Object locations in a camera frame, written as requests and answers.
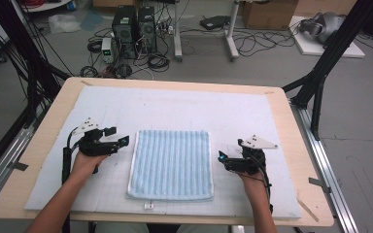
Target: wooden table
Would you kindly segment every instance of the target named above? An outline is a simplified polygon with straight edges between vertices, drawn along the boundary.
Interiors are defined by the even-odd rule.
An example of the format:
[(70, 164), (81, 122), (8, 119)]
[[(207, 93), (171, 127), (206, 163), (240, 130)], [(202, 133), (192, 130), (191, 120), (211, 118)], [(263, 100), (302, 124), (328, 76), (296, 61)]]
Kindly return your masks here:
[[(0, 218), (29, 219), (34, 218), (38, 214), (38, 212), (35, 211), (26, 211), (23, 207), (28, 200), (41, 166), (47, 154), (50, 152), (60, 128), (77, 101), (82, 88), (86, 85), (265, 95), (268, 99), (272, 115), (274, 116), (274, 121), (302, 212), (302, 218), (300, 219), (274, 219), (275, 223), (277, 225), (286, 226), (330, 226), (333, 224), (333, 216), (325, 196), (322, 193), (322, 188), (308, 182), (308, 178), (316, 179), (317, 174), (288, 104), (288, 99), (280, 88), (211, 83), (172, 83), (88, 78), (70, 78), (60, 90), (19, 161), (29, 165), (29, 167), (23, 172), (14, 170), (0, 192)], [(234, 216), (161, 216), (75, 212), (71, 214), (71, 219), (230, 225), (253, 224), (253, 220), (249, 217)]]

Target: cardboard box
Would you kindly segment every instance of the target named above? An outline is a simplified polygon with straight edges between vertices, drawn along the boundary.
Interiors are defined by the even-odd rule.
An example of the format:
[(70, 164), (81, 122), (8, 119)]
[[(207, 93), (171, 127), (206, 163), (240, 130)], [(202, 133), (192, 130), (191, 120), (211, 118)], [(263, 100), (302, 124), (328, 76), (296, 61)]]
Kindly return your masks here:
[(333, 12), (337, 15), (347, 15), (356, 0), (299, 0), (295, 15), (299, 17), (313, 17), (318, 12)]
[(92, 3), (97, 8), (116, 8), (119, 5), (139, 6), (138, 0), (92, 0)]
[(246, 28), (287, 30), (298, 0), (271, 0), (267, 4), (245, 3), (242, 19)]

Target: forearm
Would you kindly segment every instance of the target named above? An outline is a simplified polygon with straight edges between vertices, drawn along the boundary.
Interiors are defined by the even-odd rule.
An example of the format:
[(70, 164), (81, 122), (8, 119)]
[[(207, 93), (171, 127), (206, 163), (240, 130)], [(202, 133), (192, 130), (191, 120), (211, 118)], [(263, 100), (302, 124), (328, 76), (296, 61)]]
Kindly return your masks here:
[(73, 178), (68, 179), (25, 232), (59, 233), (75, 198), (83, 186), (82, 181)]
[(244, 185), (253, 209), (256, 233), (276, 233), (262, 176), (256, 174), (252, 179), (244, 177)]
[(266, 195), (262, 202), (252, 203), (251, 207), (253, 208), (256, 233), (276, 233), (277, 229), (269, 211), (269, 204)]

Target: tag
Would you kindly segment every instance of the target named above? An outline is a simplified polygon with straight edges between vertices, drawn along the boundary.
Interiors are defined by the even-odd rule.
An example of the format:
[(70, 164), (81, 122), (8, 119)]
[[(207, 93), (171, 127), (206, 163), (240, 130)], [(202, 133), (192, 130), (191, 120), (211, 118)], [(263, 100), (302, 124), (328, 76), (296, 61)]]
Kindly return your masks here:
[(151, 210), (151, 209), (153, 209), (153, 200), (144, 203), (144, 209), (145, 210)]

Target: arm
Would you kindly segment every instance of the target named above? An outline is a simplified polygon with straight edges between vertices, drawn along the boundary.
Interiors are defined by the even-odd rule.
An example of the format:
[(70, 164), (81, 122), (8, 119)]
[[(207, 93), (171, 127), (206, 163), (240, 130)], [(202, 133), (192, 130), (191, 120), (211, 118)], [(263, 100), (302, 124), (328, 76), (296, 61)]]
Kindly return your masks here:
[(260, 173), (253, 174), (252, 176), (242, 174), (240, 178), (244, 183), (245, 192), (253, 208), (256, 233), (276, 233), (277, 228), (269, 211), (269, 203), (262, 175)]
[(94, 168), (106, 157), (107, 155), (89, 157), (79, 151), (68, 180), (54, 194), (25, 232), (58, 233), (86, 180), (92, 175)]

